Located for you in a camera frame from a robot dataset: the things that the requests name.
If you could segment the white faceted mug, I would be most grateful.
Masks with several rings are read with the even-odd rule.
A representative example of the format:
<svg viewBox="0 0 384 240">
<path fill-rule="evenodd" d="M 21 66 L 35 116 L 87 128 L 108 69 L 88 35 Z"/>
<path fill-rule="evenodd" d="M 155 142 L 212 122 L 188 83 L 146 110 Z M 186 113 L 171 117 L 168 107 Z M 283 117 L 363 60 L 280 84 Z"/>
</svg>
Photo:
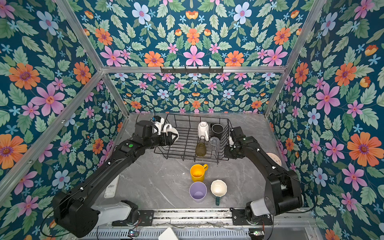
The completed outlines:
<svg viewBox="0 0 384 240">
<path fill-rule="evenodd" d="M 198 125 L 198 137 L 200 140 L 209 141 L 209 125 L 207 122 L 200 122 Z"/>
</svg>

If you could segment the clear glass cup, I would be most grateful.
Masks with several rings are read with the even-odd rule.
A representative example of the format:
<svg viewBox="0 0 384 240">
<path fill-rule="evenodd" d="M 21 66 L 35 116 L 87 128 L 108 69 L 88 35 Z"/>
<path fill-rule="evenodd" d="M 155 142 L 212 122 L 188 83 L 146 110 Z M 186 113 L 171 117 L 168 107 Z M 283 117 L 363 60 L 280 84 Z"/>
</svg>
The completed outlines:
<svg viewBox="0 0 384 240">
<path fill-rule="evenodd" d="M 209 141 L 209 144 L 210 144 L 212 152 L 216 152 L 217 153 L 219 151 L 219 148 L 220 148 L 220 145 L 221 145 L 221 142 L 220 142 L 219 138 L 211 137 L 210 141 Z"/>
</svg>

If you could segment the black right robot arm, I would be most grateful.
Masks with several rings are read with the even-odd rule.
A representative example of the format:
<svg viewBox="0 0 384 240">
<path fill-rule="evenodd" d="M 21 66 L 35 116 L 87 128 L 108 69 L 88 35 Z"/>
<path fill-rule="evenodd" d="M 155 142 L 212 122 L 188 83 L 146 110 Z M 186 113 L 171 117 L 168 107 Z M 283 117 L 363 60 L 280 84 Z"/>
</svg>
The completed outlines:
<svg viewBox="0 0 384 240">
<path fill-rule="evenodd" d="M 301 182 L 294 171 L 276 163 L 254 137 L 247 137 L 241 127 L 229 130 L 230 143 L 225 147 L 229 159 L 248 158 L 265 179 L 262 198 L 247 203 L 244 216 L 256 224 L 264 216 L 277 216 L 301 208 L 304 203 Z"/>
</svg>

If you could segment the red white mug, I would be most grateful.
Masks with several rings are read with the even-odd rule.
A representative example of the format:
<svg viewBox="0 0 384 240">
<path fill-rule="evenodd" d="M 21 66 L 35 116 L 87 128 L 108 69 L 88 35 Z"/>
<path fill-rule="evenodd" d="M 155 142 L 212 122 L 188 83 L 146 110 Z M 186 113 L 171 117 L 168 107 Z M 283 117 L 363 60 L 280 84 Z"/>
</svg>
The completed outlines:
<svg viewBox="0 0 384 240">
<path fill-rule="evenodd" d="M 179 139 L 179 132 L 171 124 L 165 124 L 162 129 L 162 133 L 166 134 L 166 137 L 170 140 L 171 145 Z"/>
</svg>

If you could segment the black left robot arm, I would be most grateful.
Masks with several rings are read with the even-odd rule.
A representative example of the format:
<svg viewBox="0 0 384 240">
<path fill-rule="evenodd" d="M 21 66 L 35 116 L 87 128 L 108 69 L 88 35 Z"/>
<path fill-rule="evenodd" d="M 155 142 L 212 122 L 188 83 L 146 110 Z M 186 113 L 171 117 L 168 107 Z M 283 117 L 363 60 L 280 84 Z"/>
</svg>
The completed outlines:
<svg viewBox="0 0 384 240">
<path fill-rule="evenodd" d="M 90 177 L 68 193 L 55 195 L 52 202 L 55 222 L 77 238 L 85 237 L 94 228 L 107 223 L 136 223 L 138 207 L 132 202 L 101 206 L 95 202 L 108 185 L 147 149 L 171 146 L 178 139 L 179 133 L 173 127 L 160 127 L 151 121 L 137 122 L 132 137 L 122 141 Z"/>
</svg>

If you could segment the black mug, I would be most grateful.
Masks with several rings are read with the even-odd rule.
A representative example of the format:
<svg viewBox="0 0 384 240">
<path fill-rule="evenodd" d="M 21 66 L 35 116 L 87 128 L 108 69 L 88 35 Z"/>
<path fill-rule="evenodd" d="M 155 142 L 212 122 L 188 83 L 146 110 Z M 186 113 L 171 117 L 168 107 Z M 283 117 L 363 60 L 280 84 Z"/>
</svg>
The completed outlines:
<svg viewBox="0 0 384 240">
<path fill-rule="evenodd" d="M 211 124 L 211 137 L 222 139 L 224 133 L 224 127 L 221 124 Z"/>
</svg>

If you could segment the olive green glass cup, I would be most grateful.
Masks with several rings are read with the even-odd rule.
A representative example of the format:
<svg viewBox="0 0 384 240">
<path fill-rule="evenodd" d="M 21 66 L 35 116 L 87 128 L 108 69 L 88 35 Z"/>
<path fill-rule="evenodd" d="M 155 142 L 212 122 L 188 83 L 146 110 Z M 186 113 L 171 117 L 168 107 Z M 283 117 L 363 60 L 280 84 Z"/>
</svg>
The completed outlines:
<svg viewBox="0 0 384 240">
<path fill-rule="evenodd" d="M 199 142 L 196 145 L 195 153 L 197 157 L 204 157 L 207 154 L 207 147 L 204 142 Z"/>
</svg>

